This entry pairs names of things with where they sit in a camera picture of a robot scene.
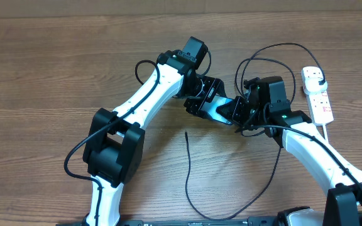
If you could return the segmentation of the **Galaxy smartphone blue screen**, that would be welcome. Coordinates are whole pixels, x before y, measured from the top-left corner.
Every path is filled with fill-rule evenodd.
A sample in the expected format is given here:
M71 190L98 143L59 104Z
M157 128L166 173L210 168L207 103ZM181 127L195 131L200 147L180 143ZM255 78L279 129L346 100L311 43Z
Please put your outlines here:
M215 95L211 102L203 103L203 106L200 109L202 111L202 118L231 125L232 123L229 120L216 111L218 107L228 104L231 101L232 99L230 98Z

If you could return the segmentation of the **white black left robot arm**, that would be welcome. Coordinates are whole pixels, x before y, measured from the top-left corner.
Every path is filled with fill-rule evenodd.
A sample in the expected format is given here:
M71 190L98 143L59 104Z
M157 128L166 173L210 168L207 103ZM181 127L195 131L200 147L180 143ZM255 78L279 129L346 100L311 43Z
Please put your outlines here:
M196 72L208 54L203 41L190 37L182 50L158 56L152 75L125 103L95 113L82 157L94 183L86 225L118 224L121 194L141 163L145 130L169 99L185 99L194 116L230 123L216 111L228 102L222 81Z

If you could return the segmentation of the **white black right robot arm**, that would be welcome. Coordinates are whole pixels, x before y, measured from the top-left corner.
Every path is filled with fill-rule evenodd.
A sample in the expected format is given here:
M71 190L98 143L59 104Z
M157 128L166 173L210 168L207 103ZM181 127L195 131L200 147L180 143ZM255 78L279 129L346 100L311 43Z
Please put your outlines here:
M262 128L296 157L326 194L323 212L296 207L278 213L275 225L362 225L362 171L345 160L309 116L292 111L281 77L244 82L248 93L227 100L216 112L237 131Z

